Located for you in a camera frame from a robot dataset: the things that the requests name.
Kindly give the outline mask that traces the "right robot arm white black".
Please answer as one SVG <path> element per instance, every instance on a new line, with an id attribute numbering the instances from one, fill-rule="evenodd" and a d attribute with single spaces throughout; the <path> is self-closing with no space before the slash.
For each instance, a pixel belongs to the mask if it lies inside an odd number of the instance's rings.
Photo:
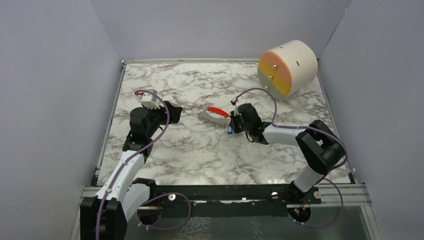
<path id="1" fill-rule="evenodd" d="M 346 156 L 346 147 L 321 120 L 306 126 L 277 127 L 262 121 L 255 107 L 244 103 L 231 111 L 229 127 L 235 134 L 244 133 L 253 143 L 300 148 L 306 166 L 289 184 L 286 194 L 296 204 L 306 200 L 309 191 Z"/>

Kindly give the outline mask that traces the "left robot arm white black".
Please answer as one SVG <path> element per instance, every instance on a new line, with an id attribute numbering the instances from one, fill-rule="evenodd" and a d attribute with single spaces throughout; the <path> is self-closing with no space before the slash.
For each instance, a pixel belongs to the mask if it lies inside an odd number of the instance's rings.
<path id="1" fill-rule="evenodd" d="M 148 108 L 144 103 L 129 116 L 130 131 L 122 147 L 121 158 L 110 178 L 93 196 L 80 204 L 80 238 L 82 240 L 122 240 L 128 221 L 141 204 L 152 205 L 157 200 L 155 182 L 134 182 L 158 138 L 156 131 L 179 122 L 182 107 L 164 101 L 163 106 Z"/>

